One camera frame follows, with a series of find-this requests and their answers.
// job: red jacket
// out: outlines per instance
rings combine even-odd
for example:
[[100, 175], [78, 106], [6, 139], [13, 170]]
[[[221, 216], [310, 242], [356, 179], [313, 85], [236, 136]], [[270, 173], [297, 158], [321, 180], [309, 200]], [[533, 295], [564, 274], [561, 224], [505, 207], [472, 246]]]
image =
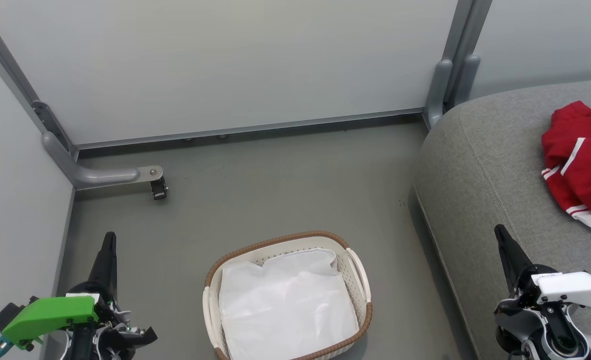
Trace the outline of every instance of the red jacket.
[[560, 207], [591, 227], [591, 109], [581, 101], [556, 110], [542, 135], [542, 175]]

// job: metal frame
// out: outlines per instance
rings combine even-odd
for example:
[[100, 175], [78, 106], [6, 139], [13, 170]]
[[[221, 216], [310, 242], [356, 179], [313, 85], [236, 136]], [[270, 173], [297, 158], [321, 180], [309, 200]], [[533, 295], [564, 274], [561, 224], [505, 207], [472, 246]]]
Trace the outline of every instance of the metal frame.
[[245, 127], [236, 127], [232, 129], [220, 129], [220, 130], [207, 130], [207, 131], [196, 131], [196, 132], [184, 132], [180, 134], [168, 134], [159, 136], [146, 136], [146, 137], [134, 137], [132, 139], [120, 139], [101, 141], [93, 143], [83, 143], [76, 145], [78, 150], [92, 150], [101, 148], [112, 148], [114, 146], [125, 146], [125, 145], [136, 145], [136, 144], [148, 144], [152, 142], [165, 142], [165, 141], [177, 141], [183, 139], [193, 139], [202, 137], [224, 137], [230, 134], [241, 134], [250, 132], [263, 132], [266, 130], [277, 130], [295, 128], [298, 126], [309, 126], [309, 125], [322, 125], [332, 123], [343, 123], [346, 121], [360, 121], [367, 119], [380, 119], [383, 117], [391, 116], [403, 116], [409, 114], [420, 114], [423, 107], [412, 107], [411, 109], [393, 110], [393, 111], [382, 111], [382, 112], [371, 112], [367, 114], [356, 114], [346, 115], [337, 117], [317, 118], [312, 120], [300, 120], [290, 121], [282, 123], [270, 123], [268, 125], [254, 125]]
[[469, 100], [481, 62], [480, 55], [474, 55], [474, 51], [491, 6], [492, 0], [474, 0], [471, 5], [460, 42], [453, 55], [453, 71], [444, 94], [447, 110]]
[[81, 166], [69, 155], [56, 135], [49, 131], [42, 134], [42, 145], [73, 187], [79, 191], [130, 183], [156, 182], [163, 178], [163, 168], [156, 165], [109, 170]]
[[[468, 50], [470, 47], [475, 48], [478, 42], [478, 36], [482, 29], [482, 24], [485, 22], [486, 11], [481, 11], [481, 3], [491, 4], [491, 0], [459, 0], [455, 7], [455, 13], [453, 14], [453, 21], [451, 22], [451, 29], [449, 35], [446, 38], [446, 45], [444, 46], [444, 53], [442, 53], [442, 60], [437, 63], [435, 70], [433, 71], [433, 78], [431, 80], [431, 86], [426, 97], [426, 105], [422, 116], [426, 123], [426, 127], [431, 129], [440, 119], [445, 112], [445, 103], [456, 84], [456, 75], [462, 73], [462, 66], [464, 63], [465, 55], [469, 51], [463, 51], [463, 48]], [[471, 16], [476, 16], [476, 21], [471, 21]], [[472, 29], [474, 25], [478, 25], [479, 30], [476, 33], [476, 29]], [[478, 66], [473, 66], [475, 60], [479, 64], [480, 57], [476, 57], [469, 62], [469, 71], [466, 73], [467, 76], [464, 78], [464, 86], [458, 86], [458, 99], [466, 101], [469, 98], [469, 92], [473, 85], [474, 77], [476, 77], [476, 70]]]
[[337, 123], [341, 121], [353, 121], [373, 119], [387, 116], [398, 116], [403, 114], [423, 113], [426, 125], [429, 129], [437, 123], [446, 109], [450, 109], [469, 99], [469, 93], [480, 63], [480, 57], [473, 55], [478, 43], [480, 32], [485, 23], [492, 0], [458, 0], [451, 21], [451, 27], [446, 39], [442, 59], [435, 66], [433, 78], [426, 98], [424, 108], [402, 109], [396, 111], [373, 112], [369, 114], [358, 114], [350, 116], [338, 116], [332, 118], [321, 118], [314, 120], [293, 121], [289, 123], [278, 123], [270, 125], [249, 126], [235, 129], [220, 129], [199, 132], [186, 132], [181, 134], [169, 134], [161, 136], [136, 137], [133, 139], [121, 139], [112, 141], [101, 141], [95, 143], [83, 143], [74, 145], [67, 133], [58, 123], [58, 120], [49, 108], [48, 104], [38, 98], [20, 66], [6, 47], [0, 37], [0, 64], [8, 73], [8, 76], [19, 89], [21, 95], [31, 104], [32, 110], [38, 115], [43, 126], [38, 128], [44, 133], [52, 132], [58, 141], [73, 155], [76, 150], [89, 150], [97, 148], [108, 148], [113, 146], [124, 146], [132, 144], [145, 144], [150, 142], [172, 141], [179, 139], [192, 139], [195, 137], [222, 136], [230, 133], [257, 132], [262, 130], [273, 130], [280, 128], [291, 128], [296, 126], [318, 125], [325, 123]]
[[162, 184], [166, 196], [163, 168], [160, 166], [96, 170], [77, 164], [78, 148], [74, 146], [60, 126], [49, 105], [40, 100], [1, 37], [0, 77], [42, 133], [42, 145], [69, 179], [74, 189], [81, 191], [142, 182], [152, 182], [153, 185], [153, 182], [156, 182], [158, 185]]

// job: white cloth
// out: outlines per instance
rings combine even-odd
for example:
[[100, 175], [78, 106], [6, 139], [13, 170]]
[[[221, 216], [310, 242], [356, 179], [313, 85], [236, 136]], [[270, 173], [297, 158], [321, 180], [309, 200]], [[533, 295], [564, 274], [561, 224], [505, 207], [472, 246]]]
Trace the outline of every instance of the white cloth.
[[315, 248], [222, 271], [220, 316], [231, 360], [289, 360], [358, 332], [336, 254]]

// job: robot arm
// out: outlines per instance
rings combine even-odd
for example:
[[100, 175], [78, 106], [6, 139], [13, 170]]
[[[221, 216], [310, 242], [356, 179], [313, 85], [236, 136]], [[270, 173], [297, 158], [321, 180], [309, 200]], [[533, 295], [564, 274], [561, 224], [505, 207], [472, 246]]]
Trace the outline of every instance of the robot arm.
[[136, 349], [158, 339], [152, 328], [131, 326], [130, 311], [117, 303], [116, 235], [106, 233], [89, 279], [66, 296], [8, 304], [0, 312], [0, 358], [12, 347], [32, 351], [33, 342], [53, 331], [66, 333], [62, 360], [131, 360]]
[[509, 291], [495, 310], [498, 344], [522, 360], [591, 360], [591, 337], [571, 318], [591, 308], [591, 274], [533, 264], [503, 225], [495, 233]]

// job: white wall panel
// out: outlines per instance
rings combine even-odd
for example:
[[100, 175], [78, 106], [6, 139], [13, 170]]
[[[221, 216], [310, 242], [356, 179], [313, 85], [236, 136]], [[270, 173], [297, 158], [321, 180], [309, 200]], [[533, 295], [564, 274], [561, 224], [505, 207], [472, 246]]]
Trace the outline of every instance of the white wall panel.
[[457, 0], [0, 0], [75, 144], [424, 106]]
[[591, 80], [591, 0], [493, 0], [470, 98]]
[[[72, 185], [42, 148], [42, 134], [0, 76], [0, 310], [53, 295]], [[12, 349], [5, 359], [35, 360]]]

